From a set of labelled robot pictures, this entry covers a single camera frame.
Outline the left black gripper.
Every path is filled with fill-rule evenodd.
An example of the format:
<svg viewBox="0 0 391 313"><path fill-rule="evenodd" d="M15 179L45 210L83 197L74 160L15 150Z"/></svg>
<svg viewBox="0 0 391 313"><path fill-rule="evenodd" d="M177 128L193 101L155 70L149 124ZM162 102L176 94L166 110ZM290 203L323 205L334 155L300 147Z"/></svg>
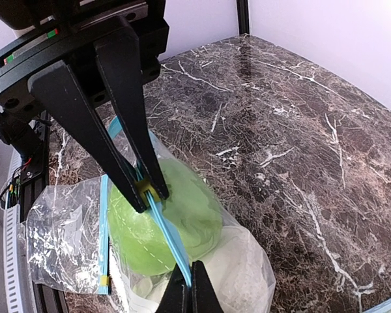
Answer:
<svg viewBox="0 0 391 313"><path fill-rule="evenodd" d="M159 198L167 199L143 96L143 83L158 77L158 56L166 50L165 7L165 1L0 1L0 20L13 30L28 30L0 49L0 108L30 121L43 110L38 100L138 213L146 205L131 164L60 60L74 63L87 96L94 98L105 85L139 165Z"/></svg>

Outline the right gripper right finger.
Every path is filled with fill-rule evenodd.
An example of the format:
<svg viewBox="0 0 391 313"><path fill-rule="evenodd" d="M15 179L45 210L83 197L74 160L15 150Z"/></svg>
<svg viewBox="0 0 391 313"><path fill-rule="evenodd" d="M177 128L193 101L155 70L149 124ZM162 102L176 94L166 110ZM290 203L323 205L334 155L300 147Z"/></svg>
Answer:
<svg viewBox="0 0 391 313"><path fill-rule="evenodd" d="M192 263L191 311L224 313L202 261Z"/></svg>

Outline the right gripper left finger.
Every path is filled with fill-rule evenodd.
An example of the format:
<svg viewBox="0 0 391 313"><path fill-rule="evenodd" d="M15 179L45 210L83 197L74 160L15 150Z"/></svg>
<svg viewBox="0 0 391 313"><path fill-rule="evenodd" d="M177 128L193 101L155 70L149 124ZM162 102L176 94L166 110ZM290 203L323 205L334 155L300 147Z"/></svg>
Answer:
<svg viewBox="0 0 391 313"><path fill-rule="evenodd" d="M190 311L188 287L176 264L156 313L187 313Z"/></svg>

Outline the clear zip bag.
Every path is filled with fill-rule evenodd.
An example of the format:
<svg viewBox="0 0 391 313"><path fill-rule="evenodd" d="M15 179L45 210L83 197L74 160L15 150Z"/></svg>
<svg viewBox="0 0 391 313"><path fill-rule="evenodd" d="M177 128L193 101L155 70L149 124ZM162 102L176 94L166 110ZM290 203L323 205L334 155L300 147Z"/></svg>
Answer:
<svg viewBox="0 0 391 313"><path fill-rule="evenodd" d="M29 261L61 291L107 295L109 228L107 175L74 185L49 186L40 206L45 221L29 218Z"/></svg>
<svg viewBox="0 0 391 313"><path fill-rule="evenodd" d="M276 280L264 249L222 206L191 167L151 134L169 189L157 203L175 227L190 261L202 261L224 312L268 312ZM130 312L155 312L175 268L175 258L151 211L137 213L109 183L110 241Z"/></svg>

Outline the green apple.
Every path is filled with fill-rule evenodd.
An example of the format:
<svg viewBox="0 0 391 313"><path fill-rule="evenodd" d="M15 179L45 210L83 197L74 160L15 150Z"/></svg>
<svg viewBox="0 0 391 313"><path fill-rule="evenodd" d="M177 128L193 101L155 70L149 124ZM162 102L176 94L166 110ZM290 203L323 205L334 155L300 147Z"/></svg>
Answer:
<svg viewBox="0 0 391 313"><path fill-rule="evenodd" d="M186 164L172 158L161 158L159 164L169 189L162 214L179 232L190 261L198 260L218 243L222 206ZM176 261L149 212L137 213L116 186L111 187L108 204L111 242L122 266L144 276L172 271Z"/></svg>

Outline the white cauliflower toy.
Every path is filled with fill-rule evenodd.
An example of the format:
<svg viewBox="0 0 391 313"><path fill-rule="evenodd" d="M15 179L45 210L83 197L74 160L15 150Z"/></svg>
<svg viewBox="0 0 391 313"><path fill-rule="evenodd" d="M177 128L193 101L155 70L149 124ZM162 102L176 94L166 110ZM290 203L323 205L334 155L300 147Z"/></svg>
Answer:
<svg viewBox="0 0 391 313"><path fill-rule="evenodd" d="M216 246L201 257L224 312L268 312L275 278L269 259L251 232L240 224L221 228ZM155 312L171 273L122 280L130 312Z"/></svg>

